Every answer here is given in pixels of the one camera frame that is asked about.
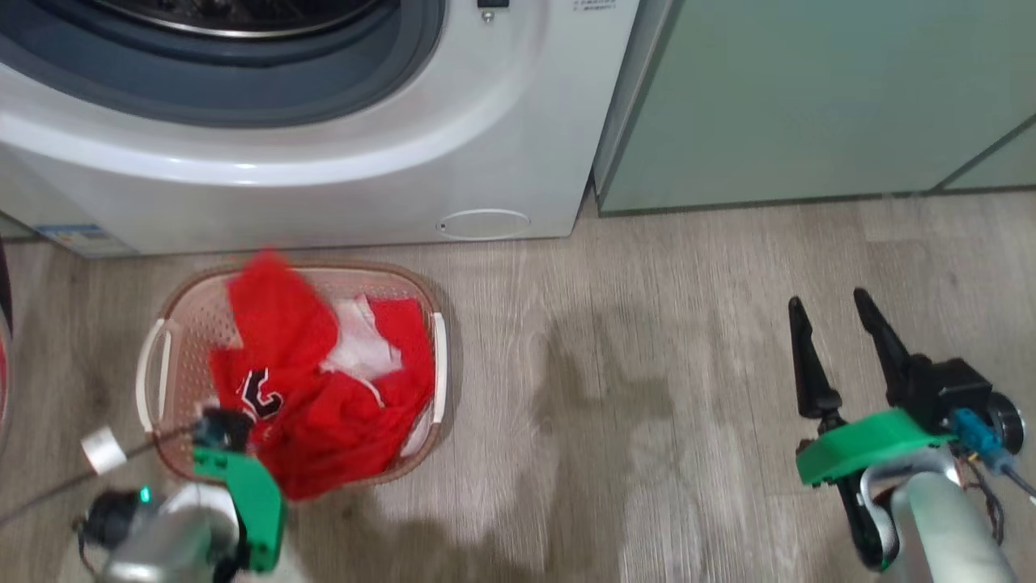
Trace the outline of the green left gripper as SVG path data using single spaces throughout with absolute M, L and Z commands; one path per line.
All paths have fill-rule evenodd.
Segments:
M 238 536 L 215 573 L 270 573 L 280 564 L 286 501 L 262 462 L 244 453 L 214 448 L 193 451 L 193 471 L 218 480 L 231 497 Z

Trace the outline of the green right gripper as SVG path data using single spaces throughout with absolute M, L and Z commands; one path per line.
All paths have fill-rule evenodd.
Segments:
M 885 378 L 885 399 L 898 406 L 906 395 L 911 354 L 896 336 L 873 297 L 865 288 L 854 289 L 861 324 L 871 336 Z M 830 384 L 817 348 L 813 325 L 799 296 L 789 299 L 792 362 L 798 413 L 804 419 L 840 418 L 843 399 Z M 888 462 L 920 448 L 941 447 L 956 436 L 943 428 L 930 432 L 903 409 L 890 409 L 842 427 L 829 429 L 796 454 L 801 483 L 817 487 L 844 479 L 880 462 Z

